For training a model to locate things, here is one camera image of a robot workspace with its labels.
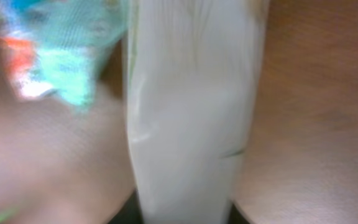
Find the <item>green stripe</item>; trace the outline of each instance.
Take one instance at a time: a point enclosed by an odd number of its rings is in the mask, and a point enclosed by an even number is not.
[[[8,221],[8,219],[12,218],[15,215],[15,213],[16,212],[14,210],[10,210],[0,214],[0,223]]]
[[[134,69],[136,64],[136,58],[137,58],[137,30],[139,28],[139,0],[133,0],[133,5],[131,5],[133,8],[132,10],[132,20],[133,26],[131,27],[131,31],[133,33],[132,38],[132,44],[131,44],[131,61],[129,62],[129,78],[128,78],[128,91],[131,89],[131,82],[132,77],[134,75]]]

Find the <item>white plastic bag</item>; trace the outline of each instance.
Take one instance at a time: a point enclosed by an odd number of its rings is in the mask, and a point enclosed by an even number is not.
[[[132,0],[127,130],[146,224],[222,224],[268,1]]]

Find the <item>wooden surface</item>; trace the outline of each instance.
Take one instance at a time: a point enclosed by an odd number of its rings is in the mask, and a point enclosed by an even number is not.
[[[244,162],[254,223],[358,223],[358,0],[272,1]]]

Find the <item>plastic bag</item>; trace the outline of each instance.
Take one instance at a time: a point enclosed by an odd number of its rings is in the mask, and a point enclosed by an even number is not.
[[[145,224],[227,223],[267,3],[132,0],[127,131]]]

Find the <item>teal fabric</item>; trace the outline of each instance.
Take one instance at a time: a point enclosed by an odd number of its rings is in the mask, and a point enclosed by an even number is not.
[[[16,9],[19,12],[24,12],[26,9],[40,1],[42,0],[12,0],[11,5],[13,9]]]
[[[127,0],[66,0],[49,7],[35,34],[41,71],[63,100],[87,108],[98,74],[127,28]]]

